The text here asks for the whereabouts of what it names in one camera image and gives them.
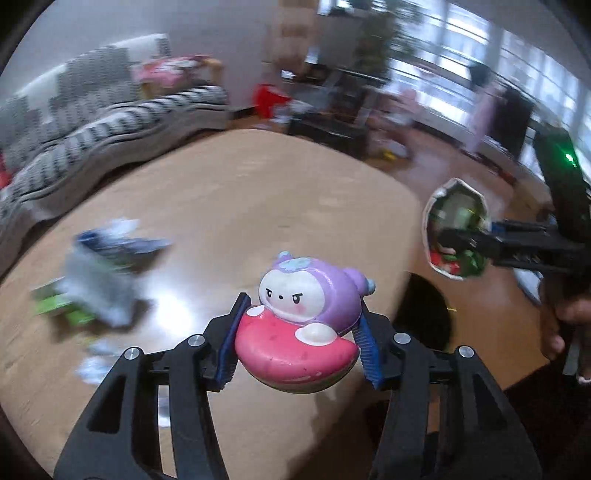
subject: toy figure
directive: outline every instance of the toy figure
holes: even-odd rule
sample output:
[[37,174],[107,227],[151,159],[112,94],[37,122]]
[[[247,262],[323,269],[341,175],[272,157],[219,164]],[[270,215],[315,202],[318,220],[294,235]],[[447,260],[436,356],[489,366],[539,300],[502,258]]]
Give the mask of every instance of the toy figure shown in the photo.
[[355,364],[359,349],[341,336],[359,319],[363,296],[374,290],[358,270],[282,252],[259,285],[261,305],[240,321],[238,358],[278,390],[323,390]]
[[468,231],[487,231],[491,221],[484,197],[460,179],[451,179],[439,187],[425,208],[423,241],[427,261],[439,273],[454,280],[481,275],[486,259],[478,252],[465,250],[456,253],[438,242],[444,228]]

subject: toy ear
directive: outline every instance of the toy ear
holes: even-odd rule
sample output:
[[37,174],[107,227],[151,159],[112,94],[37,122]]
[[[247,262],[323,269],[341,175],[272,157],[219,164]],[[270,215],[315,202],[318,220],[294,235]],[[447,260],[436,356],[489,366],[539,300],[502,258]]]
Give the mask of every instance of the toy ear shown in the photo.
[[359,270],[355,268],[344,268],[343,272],[353,280],[360,296],[365,297],[375,291],[375,282],[371,278],[366,278]]
[[291,255],[291,253],[289,253],[287,250],[283,250],[283,252],[277,255],[277,260],[275,260],[274,264],[278,265],[281,262],[284,262],[285,260],[291,260],[292,258],[293,256]]

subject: white wall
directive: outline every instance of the white wall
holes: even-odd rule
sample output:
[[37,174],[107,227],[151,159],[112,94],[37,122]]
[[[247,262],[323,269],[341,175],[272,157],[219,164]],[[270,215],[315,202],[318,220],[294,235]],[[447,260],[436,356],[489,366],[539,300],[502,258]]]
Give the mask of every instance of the white wall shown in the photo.
[[452,0],[520,36],[591,87],[591,68],[569,32],[540,0]]
[[252,104],[276,0],[56,0],[0,76],[0,101],[68,59],[127,38],[167,33],[173,55],[208,53],[226,65],[232,107]]

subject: gray sofa cushion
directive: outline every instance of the gray sofa cushion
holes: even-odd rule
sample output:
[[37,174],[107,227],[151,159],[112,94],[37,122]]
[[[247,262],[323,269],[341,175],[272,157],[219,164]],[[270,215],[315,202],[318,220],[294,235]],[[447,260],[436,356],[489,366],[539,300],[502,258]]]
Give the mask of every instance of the gray sofa cushion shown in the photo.
[[26,97],[13,97],[0,107],[0,150],[18,141],[40,123],[39,110],[30,110]]
[[149,130],[167,115],[192,106],[207,110],[207,106],[211,105],[212,109],[215,106],[219,110],[226,101],[223,88],[203,86],[132,105],[114,105],[99,119],[84,125],[36,156],[14,177],[9,189],[15,197],[45,189],[65,177],[71,168],[86,158],[85,153],[89,149],[109,137]]
[[0,229],[8,220],[8,214],[14,206],[16,198],[11,189],[2,189],[0,192]]
[[46,143],[69,135],[113,103],[133,102],[137,87],[133,82],[119,82],[97,92],[87,93],[53,112],[50,122],[30,128],[4,151],[4,164],[14,174],[46,147]]

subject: black circular hole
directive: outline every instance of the black circular hole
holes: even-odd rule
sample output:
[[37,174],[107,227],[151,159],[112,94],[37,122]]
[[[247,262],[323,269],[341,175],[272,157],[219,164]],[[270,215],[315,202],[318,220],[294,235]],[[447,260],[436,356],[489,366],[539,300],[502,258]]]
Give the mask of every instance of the black circular hole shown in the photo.
[[446,299],[437,287],[411,273],[394,315],[395,327],[410,333],[428,348],[445,350],[452,337],[452,320]]

